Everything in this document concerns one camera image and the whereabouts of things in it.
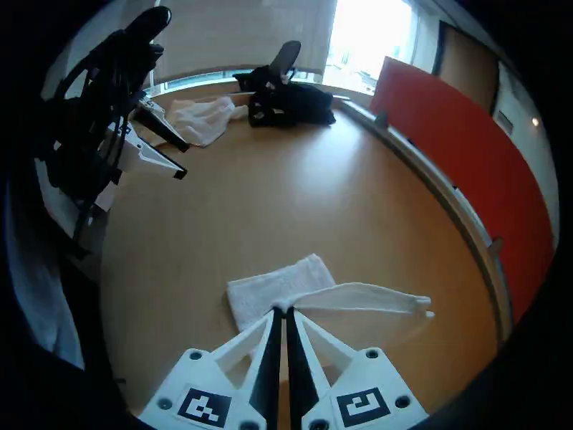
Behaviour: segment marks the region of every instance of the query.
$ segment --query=wall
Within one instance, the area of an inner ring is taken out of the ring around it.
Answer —
[[[553,247],[543,196],[516,145],[459,91],[392,59],[371,110],[387,112],[390,124],[459,187],[489,236],[503,239],[499,257],[519,321],[544,281]]]
[[[455,27],[441,24],[440,55],[435,74],[486,112],[496,101],[499,67],[496,55]]]
[[[533,173],[539,189],[545,200],[549,220],[552,226],[553,245],[559,242],[559,194],[557,190],[557,175],[549,141],[543,129],[543,124],[535,127],[532,118],[541,116],[517,78],[512,76],[500,63],[500,86],[495,112],[501,111],[513,124],[514,129],[509,136],[514,145],[525,158]]]
[[[542,124],[538,128],[531,124],[533,117],[541,117],[533,100],[519,82],[511,60],[483,27],[454,0],[409,2],[418,14],[418,35],[411,62],[413,66],[427,73],[432,72],[438,48],[440,20],[475,37],[502,60],[499,62],[499,92],[494,112],[501,110],[514,125],[510,139],[521,152],[539,185],[549,212],[553,245],[556,247],[559,241],[559,196],[553,158]]]

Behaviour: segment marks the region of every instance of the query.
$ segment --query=white wall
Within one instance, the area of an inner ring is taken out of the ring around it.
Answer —
[[[521,152],[539,184],[549,213],[553,243],[556,247],[559,241],[557,175],[543,124],[535,127],[531,122],[532,118],[541,121],[541,116],[523,85],[501,63],[499,72],[500,85],[495,113],[501,111],[514,126],[509,138]]]

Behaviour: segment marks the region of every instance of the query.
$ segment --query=window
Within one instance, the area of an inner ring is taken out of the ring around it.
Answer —
[[[189,88],[196,84],[206,84],[210,82],[215,82],[221,79],[232,78],[234,74],[237,73],[251,73],[253,70],[222,70],[220,72],[203,73],[202,75],[194,75],[190,77],[184,77],[181,79],[173,80],[167,82],[167,89],[172,90],[174,88]]]
[[[402,0],[338,0],[322,83],[374,94],[384,57],[410,61],[412,23]]]

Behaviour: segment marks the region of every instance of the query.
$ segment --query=window blind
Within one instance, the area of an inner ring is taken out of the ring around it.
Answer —
[[[165,48],[155,83],[214,70],[269,64],[281,45],[299,40],[301,71],[324,72],[336,0],[161,0],[169,26],[155,39]]]

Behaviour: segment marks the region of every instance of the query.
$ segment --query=white cloth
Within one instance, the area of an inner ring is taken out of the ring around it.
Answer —
[[[248,114],[247,106],[236,107],[231,98],[221,97],[208,103],[174,100],[165,119],[187,143],[207,146],[225,133],[229,120]]]
[[[292,266],[228,283],[227,295],[237,327],[245,330],[280,300],[334,287],[320,257],[309,255]]]
[[[229,282],[227,293],[241,331],[274,306],[283,312],[294,306],[355,349],[396,345],[434,316],[429,297],[359,282],[335,285],[314,254],[275,272]]]

